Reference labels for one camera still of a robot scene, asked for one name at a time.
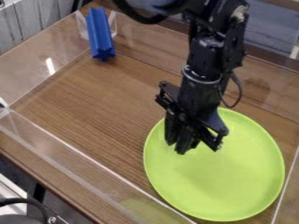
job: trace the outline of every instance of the blue object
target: blue object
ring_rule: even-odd
[[[91,55],[93,58],[100,58],[101,61],[107,61],[109,57],[116,56],[116,49],[112,42],[108,16],[104,7],[88,9],[87,25]]]

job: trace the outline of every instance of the wooden table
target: wooden table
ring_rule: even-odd
[[[97,223],[132,221],[97,196],[95,186],[103,184],[107,173],[95,168],[89,159],[162,200],[145,176],[143,146],[151,128],[164,117],[164,111],[154,101],[158,83],[168,80],[180,84],[178,74],[188,51],[186,34],[156,25],[137,24],[124,16],[119,16],[117,22],[117,56],[108,63],[89,57],[88,42],[79,35],[73,15],[0,57],[5,79],[0,94],[9,102],[33,86],[36,79],[49,76],[44,62],[48,58],[53,67],[61,68],[11,106],[24,119],[39,125],[39,128],[32,127],[19,116],[15,118],[19,134],[40,154],[25,150],[25,143],[16,142],[4,132],[0,132],[0,152]],[[246,93],[236,111],[258,121],[271,133],[283,152],[288,173],[299,145],[299,74],[247,57],[238,75]],[[236,94],[230,86],[228,101],[235,100]],[[75,156],[63,143],[88,158]],[[57,169],[57,163],[69,170],[63,171],[64,166]],[[115,187],[120,191],[123,186],[117,182],[112,184],[105,188]],[[298,200],[290,199],[288,203],[291,206]],[[267,224],[275,209],[276,203],[262,214],[238,223]]]

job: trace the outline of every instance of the green plate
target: green plate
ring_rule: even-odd
[[[144,169],[155,190],[186,214],[208,221],[238,221],[275,201],[286,167],[276,142],[242,114],[219,109],[230,134],[214,152],[203,143],[184,156],[164,142],[164,120],[144,144]]]

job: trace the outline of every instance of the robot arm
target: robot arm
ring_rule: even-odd
[[[113,2],[131,18],[144,24],[156,24],[179,12],[188,21],[190,56],[182,68],[182,86],[163,81],[156,102],[166,109],[164,139],[168,145],[175,144],[178,153],[184,154],[200,141],[216,151],[230,133],[218,114],[230,79],[239,87],[239,99],[231,107],[242,97],[234,69],[242,66],[246,55],[243,39],[248,3],[246,0],[176,0],[154,5],[158,14],[143,17],[125,1]]]

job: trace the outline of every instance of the lime green plate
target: lime green plate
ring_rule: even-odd
[[[186,214],[238,221],[260,213],[280,193],[286,167],[276,142],[242,114],[219,109],[230,134],[214,152],[203,143],[184,156],[164,142],[164,120],[144,144],[144,169],[155,190]]]

